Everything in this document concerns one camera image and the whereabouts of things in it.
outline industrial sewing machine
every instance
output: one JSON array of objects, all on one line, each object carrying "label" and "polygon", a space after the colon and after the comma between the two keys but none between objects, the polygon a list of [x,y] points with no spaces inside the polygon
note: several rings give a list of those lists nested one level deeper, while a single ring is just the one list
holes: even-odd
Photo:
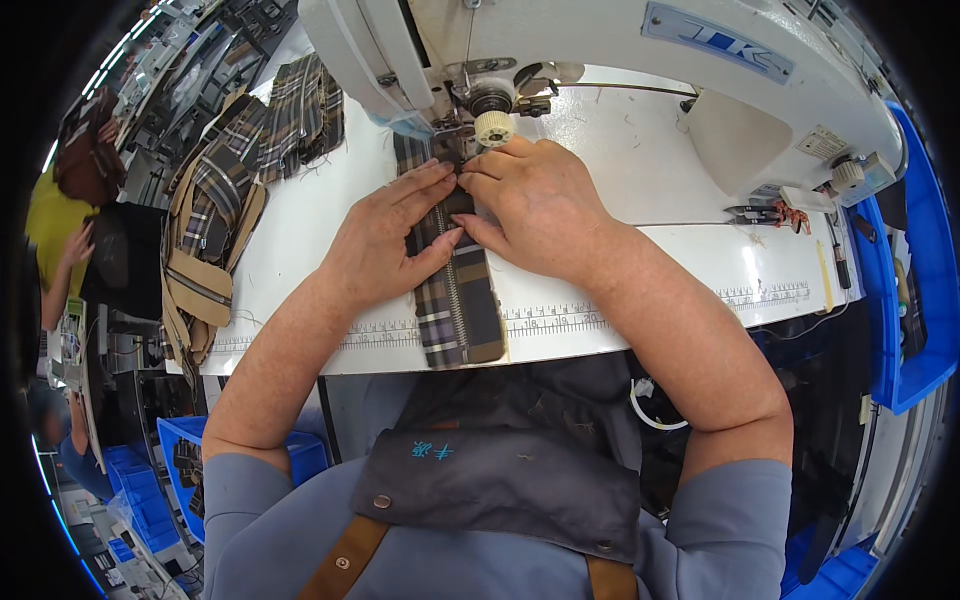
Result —
[{"label": "industrial sewing machine", "polygon": [[[702,168],[746,204],[826,191],[851,205],[897,180],[906,148],[843,48],[771,0],[301,0],[330,73],[377,122],[464,159],[550,113],[584,65],[694,86],[679,113]],[[646,165],[684,169],[692,165]]]}]

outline gray sleeve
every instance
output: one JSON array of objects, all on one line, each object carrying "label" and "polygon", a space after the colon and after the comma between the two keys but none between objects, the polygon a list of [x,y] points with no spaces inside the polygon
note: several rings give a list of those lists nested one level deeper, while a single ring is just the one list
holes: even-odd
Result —
[{"label": "gray sleeve", "polygon": [[204,464],[204,586],[213,589],[229,542],[294,488],[283,471],[246,454],[218,454]]},{"label": "gray sleeve", "polygon": [[791,478],[783,463],[749,460],[686,482],[665,532],[641,534],[638,574],[653,596],[779,598]]}]

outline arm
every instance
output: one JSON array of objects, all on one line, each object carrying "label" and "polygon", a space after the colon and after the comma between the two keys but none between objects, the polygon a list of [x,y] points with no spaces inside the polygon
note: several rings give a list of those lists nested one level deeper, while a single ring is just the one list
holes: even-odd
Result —
[{"label": "arm", "polygon": [[71,391],[67,397],[70,404],[70,442],[77,454],[84,456],[86,446],[90,439],[86,436],[86,421],[84,420],[84,407],[81,404],[80,395]]},{"label": "arm", "polygon": [[431,160],[350,209],[320,268],[280,305],[244,353],[206,424],[204,462],[235,452],[290,473],[284,439],[317,375],[362,311],[412,290],[453,254],[451,229],[418,256],[404,237],[453,190]]},{"label": "arm", "polygon": [[585,290],[689,421],[682,482],[744,459],[790,465],[790,407],[750,336],[706,286],[607,213],[579,158],[515,136],[465,165],[460,183],[502,227],[476,215],[457,224],[518,267]]},{"label": "arm", "polygon": [[87,260],[93,254],[94,245],[90,244],[93,224],[80,225],[63,242],[63,254],[57,265],[53,283],[49,290],[40,290],[40,324],[47,331],[56,331],[57,323],[63,316],[67,296],[70,294],[70,276],[77,263]]}]

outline white knob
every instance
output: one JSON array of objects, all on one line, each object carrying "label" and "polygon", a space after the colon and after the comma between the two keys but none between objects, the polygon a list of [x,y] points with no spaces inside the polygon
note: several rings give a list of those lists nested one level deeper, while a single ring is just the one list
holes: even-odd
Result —
[{"label": "white knob", "polygon": [[864,184],[863,168],[852,160],[841,162],[833,167],[833,179],[830,187],[838,194],[854,190]]},{"label": "white knob", "polygon": [[488,110],[473,123],[477,141],[488,148],[503,146],[514,136],[514,120],[501,110]]}]

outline sewing machine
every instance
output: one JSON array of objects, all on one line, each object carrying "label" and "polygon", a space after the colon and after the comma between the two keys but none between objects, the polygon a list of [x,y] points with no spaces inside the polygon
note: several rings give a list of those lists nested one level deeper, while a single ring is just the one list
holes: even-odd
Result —
[{"label": "sewing machine", "polygon": [[464,159],[506,143],[516,116],[549,114],[584,65],[603,65],[695,86],[678,118],[739,204],[786,186],[852,205],[906,168],[897,121],[869,80],[780,2],[302,0],[299,10],[347,96],[395,131],[455,140]]}]

